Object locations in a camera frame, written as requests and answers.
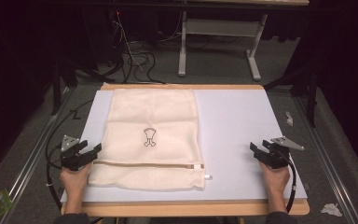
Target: person's left hand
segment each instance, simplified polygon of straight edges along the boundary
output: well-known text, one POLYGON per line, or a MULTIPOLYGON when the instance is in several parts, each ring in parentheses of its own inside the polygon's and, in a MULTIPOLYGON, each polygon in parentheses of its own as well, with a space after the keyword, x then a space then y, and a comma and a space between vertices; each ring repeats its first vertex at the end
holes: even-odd
POLYGON ((87 177, 89 175, 90 168, 91 163, 85 165, 79 171, 71 171, 68 168, 62 168, 61 182, 63 183, 66 194, 68 195, 65 214, 81 212, 83 194, 87 186, 87 177))

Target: wooden table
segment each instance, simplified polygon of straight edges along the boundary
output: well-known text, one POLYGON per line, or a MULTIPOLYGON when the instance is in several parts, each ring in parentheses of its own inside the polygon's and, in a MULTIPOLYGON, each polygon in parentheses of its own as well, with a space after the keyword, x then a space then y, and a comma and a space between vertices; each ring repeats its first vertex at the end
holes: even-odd
MULTIPOLYGON (((192 89, 192 90, 264 90, 258 85, 103 85, 102 91, 114 89, 192 89)), ((219 201, 158 201, 83 203, 83 212, 91 217, 223 217, 257 216, 269 212, 265 200, 219 200, 219 201)), ((291 215, 302 216, 310 211, 306 199, 294 201, 291 215)))

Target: metal stand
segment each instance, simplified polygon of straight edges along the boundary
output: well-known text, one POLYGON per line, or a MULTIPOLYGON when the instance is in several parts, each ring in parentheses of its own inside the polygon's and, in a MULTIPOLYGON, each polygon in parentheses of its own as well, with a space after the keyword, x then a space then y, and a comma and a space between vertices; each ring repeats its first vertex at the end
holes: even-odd
POLYGON ((179 55, 179 77, 186 75, 186 35, 231 35, 250 36, 254 38, 252 49, 246 50, 246 57, 251 68, 254 81, 260 81, 261 76, 255 62, 255 52, 266 25, 267 14, 263 14, 260 21, 214 21, 188 19, 187 13, 182 17, 182 46, 179 55))

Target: person's right hand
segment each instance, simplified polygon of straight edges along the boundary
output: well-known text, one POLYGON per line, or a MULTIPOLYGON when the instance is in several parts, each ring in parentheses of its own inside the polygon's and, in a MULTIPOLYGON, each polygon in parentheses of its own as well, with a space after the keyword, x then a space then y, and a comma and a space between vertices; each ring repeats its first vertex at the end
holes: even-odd
POLYGON ((263 179, 268 194, 268 208, 271 212, 287 212, 284 205, 283 191, 290 178, 289 168, 271 169, 260 162, 263 179))

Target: white board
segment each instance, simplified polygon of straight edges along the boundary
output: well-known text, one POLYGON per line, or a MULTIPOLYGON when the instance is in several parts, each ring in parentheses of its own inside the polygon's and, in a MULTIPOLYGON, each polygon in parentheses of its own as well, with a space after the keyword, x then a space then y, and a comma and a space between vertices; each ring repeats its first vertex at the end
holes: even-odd
MULTIPOLYGON (((103 140, 104 122, 114 91, 97 91, 81 140, 93 149, 103 140)), ((199 110, 199 146, 207 175, 205 189, 154 192, 87 187, 84 202, 227 201, 267 199, 262 171, 250 142, 281 137, 282 132, 263 90, 194 90, 199 110)), ((289 198, 292 177, 284 197, 289 198)), ((307 199, 297 174, 296 198, 307 199)))

